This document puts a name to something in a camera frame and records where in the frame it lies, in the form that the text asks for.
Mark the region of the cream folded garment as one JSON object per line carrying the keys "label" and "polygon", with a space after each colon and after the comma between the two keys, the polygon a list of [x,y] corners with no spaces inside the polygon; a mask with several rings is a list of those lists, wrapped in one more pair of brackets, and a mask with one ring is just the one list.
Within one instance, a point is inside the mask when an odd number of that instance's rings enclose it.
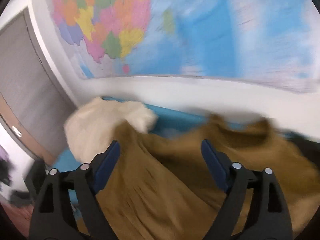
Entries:
{"label": "cream folded garment", "polygon": [[64,130],[74,158],[80,163],[90,163],[97,154],[106,151],[114,129],[122,122],[128,122],[140,133],[148,133],[157,119],[157,114],[141,102],[97,97],[74,111]]}

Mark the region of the black garment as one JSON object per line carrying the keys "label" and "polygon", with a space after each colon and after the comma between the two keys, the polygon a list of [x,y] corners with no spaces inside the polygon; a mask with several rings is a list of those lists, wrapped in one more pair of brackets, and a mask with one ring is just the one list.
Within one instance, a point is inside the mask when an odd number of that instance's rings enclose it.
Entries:
{"label": "black garment", "polygon": [[319,168],[319,142],[308,140],[297,133],[289,133],[289,141],[294,143],[301,153]]}

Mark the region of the grey wardrobe door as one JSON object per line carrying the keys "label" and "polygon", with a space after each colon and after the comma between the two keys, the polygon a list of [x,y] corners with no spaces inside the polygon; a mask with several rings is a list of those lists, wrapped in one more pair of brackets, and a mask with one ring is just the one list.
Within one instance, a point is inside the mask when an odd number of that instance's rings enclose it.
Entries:
{"label": "grey wardrobe door", "polygon": [[22,10],[1,29],[1,118],[31,154],[52,165],[67,147],[63,125],[75,109]]}

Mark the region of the blue bed sheet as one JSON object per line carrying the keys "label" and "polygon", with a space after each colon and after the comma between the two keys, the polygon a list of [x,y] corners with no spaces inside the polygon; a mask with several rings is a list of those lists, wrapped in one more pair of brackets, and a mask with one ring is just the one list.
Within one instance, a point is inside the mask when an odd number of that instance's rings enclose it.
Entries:
{"label": "blue bed sheet", "polygon": [[111,224],[211,222],[224,194],[200,153],[207,124],[198,116],[147,107],[158,116],[148,133],[126,121],[114,129],[112,141],[120,143],[120,157],[97,194],[103,214]]}

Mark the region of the mustard brown shirt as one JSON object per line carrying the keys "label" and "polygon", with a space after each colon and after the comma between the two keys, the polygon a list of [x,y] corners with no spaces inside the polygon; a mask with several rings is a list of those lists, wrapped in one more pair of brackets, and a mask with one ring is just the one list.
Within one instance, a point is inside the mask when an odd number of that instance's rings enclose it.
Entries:
{"label": "mustard brown shirt", "polygon": [[274,170],[299,233],[319,207],[319,170],[298,147],[277,135],[267,119],[243,130],[223,118],[174,139],[138,133],[119,124],[120,158],[97,201],[119,239],[202,239],[223,204],[201,154],[207,139],[250,170]]}

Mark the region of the colourful wall map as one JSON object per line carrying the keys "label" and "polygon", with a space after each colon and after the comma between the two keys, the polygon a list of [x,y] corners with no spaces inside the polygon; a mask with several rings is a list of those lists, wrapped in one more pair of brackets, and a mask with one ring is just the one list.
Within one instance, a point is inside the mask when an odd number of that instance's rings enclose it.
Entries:
{"label": "colourful wall map", "polygon": [[81,79],[200,76],[309,93],[319,70],[311,0],[47,0]]}

